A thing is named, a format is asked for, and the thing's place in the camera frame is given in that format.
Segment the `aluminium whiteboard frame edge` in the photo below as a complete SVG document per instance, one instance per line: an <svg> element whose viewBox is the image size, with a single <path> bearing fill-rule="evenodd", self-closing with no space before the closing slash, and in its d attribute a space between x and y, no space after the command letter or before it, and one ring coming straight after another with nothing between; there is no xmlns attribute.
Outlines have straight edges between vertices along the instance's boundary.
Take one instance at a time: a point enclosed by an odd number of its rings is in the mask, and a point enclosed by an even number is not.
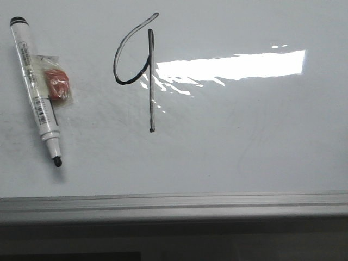
<svg viewBox="0 0 348 261"><path fill-rule="evenodd" d="M346 217L347 192L108 195L1 199L1 225Z"/></svg>

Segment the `red disc taped to marker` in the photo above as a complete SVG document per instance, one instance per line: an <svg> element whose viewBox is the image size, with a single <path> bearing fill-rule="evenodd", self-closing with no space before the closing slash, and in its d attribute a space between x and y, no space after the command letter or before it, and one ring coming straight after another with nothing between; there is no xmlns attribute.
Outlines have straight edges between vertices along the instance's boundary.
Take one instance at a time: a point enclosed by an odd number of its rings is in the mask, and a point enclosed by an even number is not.
<svg viewBox="0 0 348 261"><path fill-rule="evenodd" d="M56 106L72 104L70 80L59 63L59 57L34 55L32 62L39 93L47 95Z"/></svg>

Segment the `white whiteboard marker black tip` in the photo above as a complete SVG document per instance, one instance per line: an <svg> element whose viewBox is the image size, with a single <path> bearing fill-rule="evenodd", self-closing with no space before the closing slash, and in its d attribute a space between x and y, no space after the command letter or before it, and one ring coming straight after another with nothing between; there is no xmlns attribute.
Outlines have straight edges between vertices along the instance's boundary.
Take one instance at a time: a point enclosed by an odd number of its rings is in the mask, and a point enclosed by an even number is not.
<svg viewBox="0 0 348 261"><path fill-rule="evenodd" d="M10 29L40 139L46 144L55 166L61 167L60 129L29 24L23 17L13 17Z"/></svg>

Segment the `white whiteboard surface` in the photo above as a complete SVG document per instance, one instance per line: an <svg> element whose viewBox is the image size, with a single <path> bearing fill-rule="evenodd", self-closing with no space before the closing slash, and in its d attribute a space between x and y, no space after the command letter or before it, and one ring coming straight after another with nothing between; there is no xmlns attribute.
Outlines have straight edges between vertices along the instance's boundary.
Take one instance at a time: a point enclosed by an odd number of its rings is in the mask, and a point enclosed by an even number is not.
<svg viewBox="0 0 348 261"><path fill-rule="evenodd" d="M56 55L61 167L9 28ZM347 189L347 1L1 1L1 196Z"/></svg>

